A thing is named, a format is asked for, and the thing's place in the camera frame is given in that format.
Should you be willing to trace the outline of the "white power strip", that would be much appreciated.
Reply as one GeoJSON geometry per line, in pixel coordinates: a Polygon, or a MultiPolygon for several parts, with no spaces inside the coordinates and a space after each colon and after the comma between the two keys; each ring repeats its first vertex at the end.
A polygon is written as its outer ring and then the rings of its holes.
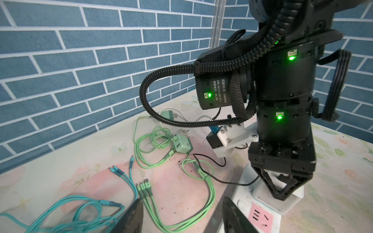
{"type": "Polygon", "coordinates": [[[281,217],[304,197],[304,187],[296,189],[285,201],[273,198],[258,179],[250,186],[238,186],[232,201],[259,233],[280,232],[281,217]]]}

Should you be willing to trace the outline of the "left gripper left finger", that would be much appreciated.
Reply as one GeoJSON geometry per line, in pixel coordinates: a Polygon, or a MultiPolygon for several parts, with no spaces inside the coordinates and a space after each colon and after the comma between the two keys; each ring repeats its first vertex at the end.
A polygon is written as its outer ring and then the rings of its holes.
{"type": "Polygon", "coordinates": [[[144,218],[144,204],[137,199],[119,219],[110,233],[141,233],[144,218]]]}

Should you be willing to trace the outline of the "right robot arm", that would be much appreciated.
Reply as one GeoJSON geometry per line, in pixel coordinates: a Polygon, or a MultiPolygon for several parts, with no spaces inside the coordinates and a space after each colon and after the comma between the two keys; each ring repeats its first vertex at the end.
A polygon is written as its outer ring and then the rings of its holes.
{"type": "Polygon", "coordinates": [[[249,147],[251,166],[275,199],[284,201],[312,179],[316,155],[310,119],[333,122],[352,54],[324,56],[336,12],[362,1],[250,1],[259,30],[235,32],[194,64],[202,109],[231,106],[234,118],[206,126],[240,125],[257,117],[258,139],[249,147]]]}

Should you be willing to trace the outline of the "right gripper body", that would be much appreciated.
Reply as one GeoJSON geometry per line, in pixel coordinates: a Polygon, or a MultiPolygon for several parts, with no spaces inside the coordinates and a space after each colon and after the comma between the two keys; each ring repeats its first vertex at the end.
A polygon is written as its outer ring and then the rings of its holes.
{"type": "Polygon", "coordinates": [[[248,126],[253,130],[258,142],[252,142],[248,158],[252,167],[285,174],[314,173],[316,153],[311,127],[308,136],[295,143],[273,143],[260,138],[256,125],[248,126]]]}

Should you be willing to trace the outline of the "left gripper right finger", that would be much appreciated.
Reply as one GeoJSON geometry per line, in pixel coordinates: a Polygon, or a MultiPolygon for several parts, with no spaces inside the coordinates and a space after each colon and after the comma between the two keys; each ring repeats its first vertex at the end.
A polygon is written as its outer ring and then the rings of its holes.
{"type": "Polygon", "coordinates": [[[228,196],[223,198],[222,217],[225,233],[258,233],[248,218],[228,196]]]}

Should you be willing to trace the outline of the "green charger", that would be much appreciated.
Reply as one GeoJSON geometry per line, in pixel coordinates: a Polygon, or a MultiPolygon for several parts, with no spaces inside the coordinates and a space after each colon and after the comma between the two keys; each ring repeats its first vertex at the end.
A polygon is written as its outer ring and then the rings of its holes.
{"type": "Polygon", "coordinates": [[[193,151],[193,145],[189,137],[176,134],[171,138],[173,143],[173,150],[182,154],[190,154],[193,151]]]}
{"type": "Polygon", "coordinates": [[[169,120],[174,120],[175,118],[177,118],[177,114],[174,113],[172,110],[163,110],[161,111],[160,115],[169,120]]]}

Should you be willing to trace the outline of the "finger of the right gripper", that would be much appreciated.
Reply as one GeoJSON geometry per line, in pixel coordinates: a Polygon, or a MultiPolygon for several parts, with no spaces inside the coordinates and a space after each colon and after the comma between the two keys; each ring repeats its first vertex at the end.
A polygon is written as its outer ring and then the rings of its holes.
{"type": "Polygon", "coordinates": [[[286,200],[296,189],[309,182],[312,178],[313,173],[290,174],[288,176],[280,174],[278,179],[285,183],[286,186],[281,191],[278,191],[279,199],[281,201],[286,200]]]}
{"type": "Polygon", "coordinates": [[[279,172],[277,170],[270,170],[270,169],[263,169],[259,168],[257,166],[251,166],[252,169],[256,172],[256,174],[259,176],[259,178],[262,180],[262,182],[265,184],[266,188],[272,195],[274,199],[284,201],[284,195],[282,193],[282,189],[278,189],[278,186],[274,184],[274,181],[270,177],[270,173],[273,173],[277,178],[280,174],[283,174],[283,172],[279,172]]]}

